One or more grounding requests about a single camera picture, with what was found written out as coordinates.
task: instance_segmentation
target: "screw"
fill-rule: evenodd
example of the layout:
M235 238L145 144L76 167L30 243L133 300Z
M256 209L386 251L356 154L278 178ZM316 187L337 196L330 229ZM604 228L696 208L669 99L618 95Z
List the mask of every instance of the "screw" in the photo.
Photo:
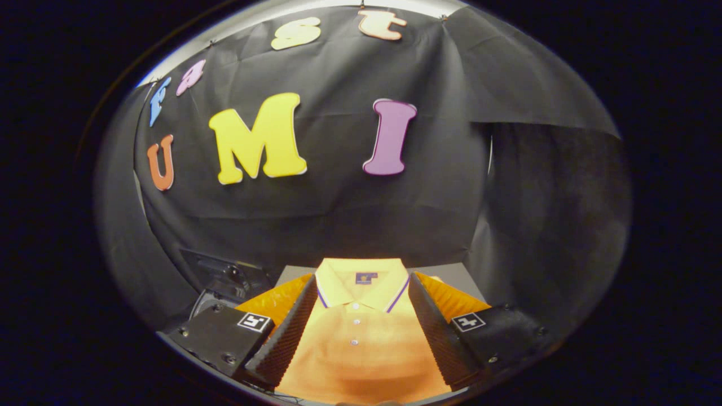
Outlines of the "screw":
M223 361L225 361L226 363L229 363L229 364L233 365L233 364L235 364L236 359L235 359L235 357L234 357L233 355L231 355L231 354L223 354Z

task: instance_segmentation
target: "collar stripe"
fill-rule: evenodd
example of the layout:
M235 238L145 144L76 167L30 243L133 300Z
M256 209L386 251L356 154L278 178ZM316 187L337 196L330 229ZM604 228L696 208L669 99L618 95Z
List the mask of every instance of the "collar stripe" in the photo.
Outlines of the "collar stripe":
M318 279L316 280L316 290L318 291L318 298L321 299L323 307L329 308L329 305L326 304L326 301L323 299L323 295L321 294L321 284L318 283Z
M404 290L406 290L406 286L408 286L410 280L411 280L411 275L406 279L406 283L404 283L404 286L401 288L401 291L399 292L399 294L396 295L396 298L393 300L393 303L391 304L391 306L388 307L388 310L386 311L386 313L391 313L391 309L396 304L396 302L399 301L401 294L404 293Z

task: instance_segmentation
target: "polo shirt collar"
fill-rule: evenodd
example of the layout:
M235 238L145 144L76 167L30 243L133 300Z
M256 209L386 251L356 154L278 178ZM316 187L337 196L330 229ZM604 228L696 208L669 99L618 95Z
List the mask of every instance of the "polo shirt collar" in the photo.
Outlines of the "polo shirt collar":
M372 285L359 297L354 297L341 282L342 277L355 277L356 272L387 272L386 277ZM325 258L316 270L318 297L328 307L358 302L377 310L391 312L409 284L409 272L399 258L340 259Z

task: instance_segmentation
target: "letter m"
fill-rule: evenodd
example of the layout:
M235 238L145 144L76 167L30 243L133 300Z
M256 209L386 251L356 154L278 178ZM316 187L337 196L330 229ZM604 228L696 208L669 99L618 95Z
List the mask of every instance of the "letter m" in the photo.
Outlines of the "letter m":
M235 156L251 178L258 176L261 155L266 150L264 173L270 178L300 175L306 161L298 156L293 131L293 111L300 104L296 93L280 93L267 98L258 110L249 130L235 109L223 110L211 117L208 126L216 132L221 171L218 181L228 185L243 180L235 165Z

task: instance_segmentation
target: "yellow polo shirt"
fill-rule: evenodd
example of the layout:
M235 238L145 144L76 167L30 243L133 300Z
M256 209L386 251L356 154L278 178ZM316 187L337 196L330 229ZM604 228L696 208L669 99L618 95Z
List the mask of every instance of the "yellow polo shirt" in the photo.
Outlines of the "yellow polo shirt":
M336 404L450 392L409 300L400 259L324 259L318 299L278 392Z

